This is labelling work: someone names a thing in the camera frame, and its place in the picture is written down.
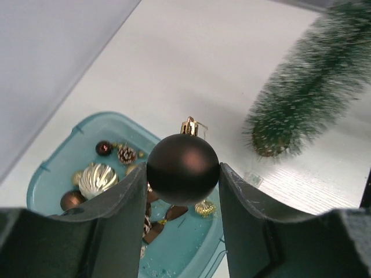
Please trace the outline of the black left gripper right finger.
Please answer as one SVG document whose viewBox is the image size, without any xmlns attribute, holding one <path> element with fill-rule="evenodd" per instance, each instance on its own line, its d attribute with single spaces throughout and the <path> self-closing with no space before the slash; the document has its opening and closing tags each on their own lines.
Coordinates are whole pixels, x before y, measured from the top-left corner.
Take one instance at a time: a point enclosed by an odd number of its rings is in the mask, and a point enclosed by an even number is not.
<svg viewBox="0 0 371 278">
<path fill-rule="evenodd" d="M 220 207 L 231 277 L 369 277 L 370 210 L 312 215 L 220 166 Z"/>
</svg>

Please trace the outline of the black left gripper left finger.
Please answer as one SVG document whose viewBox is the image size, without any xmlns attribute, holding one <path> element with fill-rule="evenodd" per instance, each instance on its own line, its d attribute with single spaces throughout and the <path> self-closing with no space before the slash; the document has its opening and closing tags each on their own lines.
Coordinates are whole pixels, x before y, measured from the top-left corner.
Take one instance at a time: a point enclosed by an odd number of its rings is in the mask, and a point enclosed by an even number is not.
<svg viewBox="0 0 371 278">
<path fill-rule="evenodd" d="M 2 277 L 137 277 L 147 201 L 146 165 L 66 211 L 1 209 Z"/>
</svg>

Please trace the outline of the small green christmas tree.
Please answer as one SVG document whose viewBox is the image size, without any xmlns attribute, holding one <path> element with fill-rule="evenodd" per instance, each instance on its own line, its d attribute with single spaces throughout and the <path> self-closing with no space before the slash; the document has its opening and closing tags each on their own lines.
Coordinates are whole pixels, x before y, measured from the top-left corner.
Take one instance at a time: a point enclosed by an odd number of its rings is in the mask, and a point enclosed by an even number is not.
<svg viewBox="0 0 371 278">
<path fill-rule="evenodd" d="M 270 75 L 245 120 L 262 157 L 299 155 L 370 84 L 370 2 L 334 1 Z"/>
</svg>

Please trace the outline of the clear battery box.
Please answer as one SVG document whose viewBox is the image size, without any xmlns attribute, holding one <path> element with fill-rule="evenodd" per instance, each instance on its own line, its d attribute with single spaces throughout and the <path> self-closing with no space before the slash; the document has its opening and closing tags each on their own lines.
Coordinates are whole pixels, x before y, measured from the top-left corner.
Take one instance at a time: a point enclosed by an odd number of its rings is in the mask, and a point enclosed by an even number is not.
<svg viewBox="0 0 371 278">
<path fill-rule="evenodd" d="M 252 171 L 249 171 L 245 173 L 244 180 L 255 188 L 259 188 L 264 181 L 264 178 Z"/>
</svg>

